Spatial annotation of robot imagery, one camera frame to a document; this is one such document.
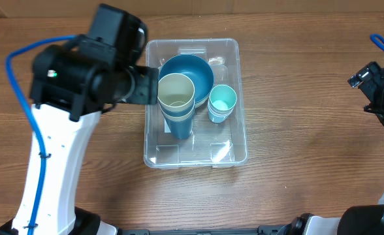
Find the cream bowl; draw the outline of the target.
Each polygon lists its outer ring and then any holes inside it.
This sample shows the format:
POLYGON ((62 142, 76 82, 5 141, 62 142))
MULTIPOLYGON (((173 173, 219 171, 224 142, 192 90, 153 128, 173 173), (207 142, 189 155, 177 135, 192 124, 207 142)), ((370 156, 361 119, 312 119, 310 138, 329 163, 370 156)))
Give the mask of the cream bowl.
POLYGON ((195 88, 195 103, 210 96, 211 88, 196 87, 195 88))
POLYGON ((195 108, 198 108, 198 107, 202 106, 207 100, 208 100, 208 97, 203 99, 203 100, 201 100, 201 101, 199 101, 199 102, 196 102, 195 103, 195 108))

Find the light blue small cup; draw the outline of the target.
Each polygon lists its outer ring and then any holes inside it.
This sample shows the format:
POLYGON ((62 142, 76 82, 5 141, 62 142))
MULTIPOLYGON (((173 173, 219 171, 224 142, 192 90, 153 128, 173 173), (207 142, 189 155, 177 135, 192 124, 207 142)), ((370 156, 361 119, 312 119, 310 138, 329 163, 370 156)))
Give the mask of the light blue small cup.
POLYGON ((208 116, 213 123, 222 123, 228 118, 227 115, 219 116, 219 115, 213 114, 211 112, 208 113, 208 116))

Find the dark blue tall cup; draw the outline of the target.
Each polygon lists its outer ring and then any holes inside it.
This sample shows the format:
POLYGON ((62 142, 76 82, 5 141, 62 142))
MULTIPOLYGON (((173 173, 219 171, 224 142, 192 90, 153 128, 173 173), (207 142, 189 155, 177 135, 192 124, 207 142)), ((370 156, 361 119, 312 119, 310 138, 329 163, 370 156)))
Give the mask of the dark blue tall cup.
POLYGON ((193 118, 188 118, 183 121, 172 121, 165 118, 165 121, 172 135, 177 139, 186 139, 193 132, 193 118))
POLYGON ((190 113, 190 111, 195 109, 195 107, 193 105, 188 107, 188 108, 186 108, 185 110, 182 110, 182 111, 170 111, 170 110, 167 110, 163 106, 160 106, 160 108, 161 108, 162 112, 164 112, 165 114, 167 114, 169 116, 172 116, 172 117, 182 117, 182 116, 185 116, 188 113, 190 113))

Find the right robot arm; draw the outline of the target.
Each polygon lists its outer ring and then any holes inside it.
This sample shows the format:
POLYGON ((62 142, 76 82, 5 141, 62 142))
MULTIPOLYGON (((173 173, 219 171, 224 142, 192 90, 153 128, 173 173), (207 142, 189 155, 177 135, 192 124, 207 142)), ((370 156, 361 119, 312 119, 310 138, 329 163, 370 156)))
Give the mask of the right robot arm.
MULTIPOLYGON (((348 79, 348 84, 363 92, 370 101, 364 111, 375 114, 384 126, 384 68, 372 61, 348 79)), ((378 205, 353 206, 341 217, 302 214, 282 227, 278 234, 384 234, 384 193, 378 205)))

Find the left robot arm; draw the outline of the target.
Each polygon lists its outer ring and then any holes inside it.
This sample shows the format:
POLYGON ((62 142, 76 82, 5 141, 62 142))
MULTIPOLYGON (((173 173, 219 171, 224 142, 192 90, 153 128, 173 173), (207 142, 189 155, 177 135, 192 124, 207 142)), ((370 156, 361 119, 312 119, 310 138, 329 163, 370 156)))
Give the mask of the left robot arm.
POLYGON ((0 234, 121 234, 99 215, 77 208, 84 155, 100 117, 119 103, 155 104, 159 71, 138 65, 148 29, 136 16, 100 4, 86 34, 39 41, 24 95, 9 54, 5 71, 32 129, 24 193, 0 234))

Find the grey small cup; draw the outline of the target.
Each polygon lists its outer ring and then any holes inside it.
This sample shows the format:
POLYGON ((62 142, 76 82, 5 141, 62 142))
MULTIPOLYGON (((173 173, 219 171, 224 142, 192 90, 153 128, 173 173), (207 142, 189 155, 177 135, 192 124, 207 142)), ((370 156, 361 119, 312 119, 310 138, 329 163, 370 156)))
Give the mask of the grey small cup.
POLYGON ((227 116, 233 111, 234 107, 230 107, 227 103, 217 100, 215 102, 209 102, 208 109, 214 115, 227 116))

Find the beige tall cup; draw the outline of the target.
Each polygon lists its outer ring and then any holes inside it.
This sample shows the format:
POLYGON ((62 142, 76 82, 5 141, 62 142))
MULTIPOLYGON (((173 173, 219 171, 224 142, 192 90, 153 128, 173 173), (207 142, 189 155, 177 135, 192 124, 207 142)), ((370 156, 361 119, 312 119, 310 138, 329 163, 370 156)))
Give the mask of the beige tall cup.
POLYGON ((194 83, 184 74, 165 75, 158 83, 158 101, 160 106, 170 111, 182 111, 194 106, 194 83))
POLYGON ((166 119, 170 120, 170 121, 173 121, 173 122, 181 122, 181 121, 185 121, 185 120, 187 120, 187 119, 193 117, 194 113, 195 113, 195 111, 192 110, 192 111, 190 111, 189 113, 187 113, 187 114, 184 115, 184 116, 178 116, 178 117, 175 117, 175 116, 170 116, 170 115, 166 114, 165 112, 163 112, 163 116, 164 116, 166 119))

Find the mint green small cup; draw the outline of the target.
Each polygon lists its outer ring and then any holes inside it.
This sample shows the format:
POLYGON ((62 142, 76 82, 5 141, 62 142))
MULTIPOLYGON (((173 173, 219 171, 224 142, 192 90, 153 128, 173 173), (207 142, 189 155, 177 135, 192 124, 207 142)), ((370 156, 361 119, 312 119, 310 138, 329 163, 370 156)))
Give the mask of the mint green small cup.
POLYGON ((225 84, 220 84, 212 88, 209 96, 209 105, 215 111, 227 113, 234 109, 237 102, 235 90, 225 84))

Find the dark blue bowl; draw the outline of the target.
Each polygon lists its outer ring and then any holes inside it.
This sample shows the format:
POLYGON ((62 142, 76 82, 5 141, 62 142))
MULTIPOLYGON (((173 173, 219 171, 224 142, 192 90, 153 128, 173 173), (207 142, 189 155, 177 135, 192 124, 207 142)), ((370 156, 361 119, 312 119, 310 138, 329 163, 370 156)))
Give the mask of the dark blue bowl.
POLYGON ((169 59, 160 69, 159 78, 172 73, 188 76, 196 87, 213 88, 215 77, 209 64, 195 55, 177 55, 169 59))

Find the pink small cup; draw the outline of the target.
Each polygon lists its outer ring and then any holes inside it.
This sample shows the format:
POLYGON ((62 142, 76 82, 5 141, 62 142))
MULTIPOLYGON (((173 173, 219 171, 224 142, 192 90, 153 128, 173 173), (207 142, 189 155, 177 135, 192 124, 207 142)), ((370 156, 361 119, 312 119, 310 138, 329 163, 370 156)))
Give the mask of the pink small cup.
POLYGON ((214 108, 213 106, 208 106, 208 111, 213 113, 213 114, 217 114, 219 116, 222 116, 222 115, 229 116, 232 113, 232 110, 218 110, 218 109, 214 108))

